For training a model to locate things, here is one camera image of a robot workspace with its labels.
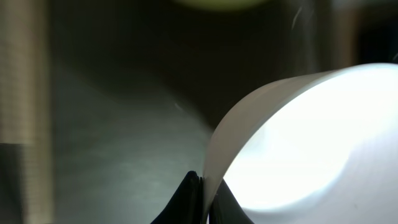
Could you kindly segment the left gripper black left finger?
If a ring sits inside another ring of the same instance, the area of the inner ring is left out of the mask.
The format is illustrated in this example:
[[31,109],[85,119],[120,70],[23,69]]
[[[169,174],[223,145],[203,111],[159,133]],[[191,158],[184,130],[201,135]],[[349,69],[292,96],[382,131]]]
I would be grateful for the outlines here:
[[202,211],[203,179],[191,170],[151,224],[200,224]]

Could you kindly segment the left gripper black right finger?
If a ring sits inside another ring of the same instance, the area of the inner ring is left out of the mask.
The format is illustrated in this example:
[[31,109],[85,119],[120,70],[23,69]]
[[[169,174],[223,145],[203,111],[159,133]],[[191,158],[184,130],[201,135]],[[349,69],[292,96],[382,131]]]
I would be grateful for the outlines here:
[[253,224],[224,180],[220,183],[210,208],[209,224]]

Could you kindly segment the pink bowl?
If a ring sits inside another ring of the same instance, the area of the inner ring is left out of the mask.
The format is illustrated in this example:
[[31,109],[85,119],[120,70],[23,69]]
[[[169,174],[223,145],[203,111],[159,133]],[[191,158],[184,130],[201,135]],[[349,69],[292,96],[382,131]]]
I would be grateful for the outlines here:
[[286,78],[245,96],[206,151],[204,220],[222,184],[254,223],[396,223],[397,65]]

